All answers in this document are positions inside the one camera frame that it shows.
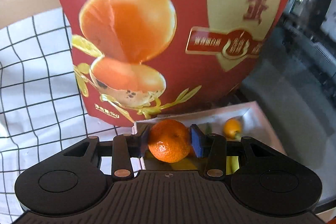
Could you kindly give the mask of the small round orange mandarin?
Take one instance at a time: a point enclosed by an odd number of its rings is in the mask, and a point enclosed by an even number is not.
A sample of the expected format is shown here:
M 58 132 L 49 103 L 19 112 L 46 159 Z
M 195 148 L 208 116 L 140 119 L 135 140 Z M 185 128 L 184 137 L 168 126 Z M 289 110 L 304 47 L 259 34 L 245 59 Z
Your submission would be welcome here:
M 231 118 L 223 126 L 223 134 L 229 139 L 239 139 L 242 133 L 242 124 L 238 119 Z

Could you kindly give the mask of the white black grid tablecloth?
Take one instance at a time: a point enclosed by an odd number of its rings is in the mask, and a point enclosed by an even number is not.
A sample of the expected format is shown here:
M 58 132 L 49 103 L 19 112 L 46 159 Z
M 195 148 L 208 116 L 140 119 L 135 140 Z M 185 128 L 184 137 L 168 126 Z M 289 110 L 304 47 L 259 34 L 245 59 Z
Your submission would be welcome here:
M 14 184 L 24 170 L 85 137 L 107 141 L 131 132 L 88 115 L 71 35 L 62 9 L 1 29 L 1 223 L 22 213 Z

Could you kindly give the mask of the pink cardboard box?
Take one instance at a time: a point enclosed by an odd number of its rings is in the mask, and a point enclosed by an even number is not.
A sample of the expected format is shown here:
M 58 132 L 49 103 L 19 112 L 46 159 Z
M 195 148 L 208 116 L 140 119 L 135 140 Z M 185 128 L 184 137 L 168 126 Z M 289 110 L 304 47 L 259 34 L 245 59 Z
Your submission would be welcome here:
M 270 122 L 257 104 L 247 102 L 211 110 L 186 113 L 179 115 L 159 115 L 157 118 L 135 122 L 132 130 L 136 134 L 146 127 L 164 120 L 173 119 L 183 123 L 186 127 L 195 124 L 205 134 L 214 133 L 229 137 L 224 133 L 224 128 L 240 130 L 240 136 L 251 136 L 264 144 L 272 147 L 280 153 L 286 154 L 279 138 L 273 130 Z M 202 170 L 206 159 L 198 159 L 191 151 L 189 156 L 175 163 L 166 163 L 157 160 L 150 151 L 146 151 L 141 158 L 131 158 L 133 170 Z

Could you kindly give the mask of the red egg gift box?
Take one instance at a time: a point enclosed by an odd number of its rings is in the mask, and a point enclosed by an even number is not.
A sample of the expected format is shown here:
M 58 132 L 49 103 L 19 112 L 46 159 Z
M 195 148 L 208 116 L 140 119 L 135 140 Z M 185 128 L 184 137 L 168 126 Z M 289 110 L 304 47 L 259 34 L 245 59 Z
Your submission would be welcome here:
M 252 71 L 288 0 L 59 0 L 89 115 L 116 126 L 198 110 Z

